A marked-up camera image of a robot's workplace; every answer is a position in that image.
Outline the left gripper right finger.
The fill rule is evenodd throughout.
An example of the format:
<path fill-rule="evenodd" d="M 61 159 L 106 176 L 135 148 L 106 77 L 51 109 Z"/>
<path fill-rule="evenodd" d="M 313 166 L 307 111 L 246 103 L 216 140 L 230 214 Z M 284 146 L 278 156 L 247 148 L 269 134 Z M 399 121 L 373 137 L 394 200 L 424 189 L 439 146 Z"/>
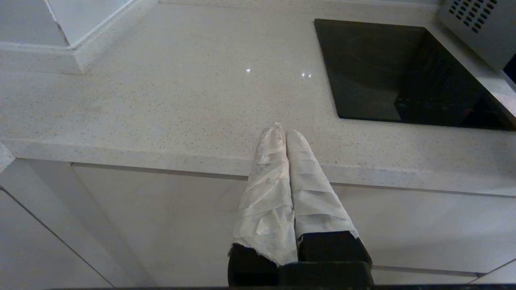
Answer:
<path fill-rule="evenodd" d="M 361 262 L 372 259 L 306 138 L 286 131 L 286 153 L 301 262 Z"/>

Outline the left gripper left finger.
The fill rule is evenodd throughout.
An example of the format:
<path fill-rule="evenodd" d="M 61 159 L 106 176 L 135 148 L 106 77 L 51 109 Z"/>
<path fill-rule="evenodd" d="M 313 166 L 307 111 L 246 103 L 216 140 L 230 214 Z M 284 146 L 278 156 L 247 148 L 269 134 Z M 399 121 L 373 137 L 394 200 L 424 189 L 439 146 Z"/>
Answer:
<path fill-rule="evenodd" d="M 279 269 L 298 262 L 289 160 L 280 123 L 265 127 L 258 138 L 228 256 L 231 287 L 278 285 Z"/>

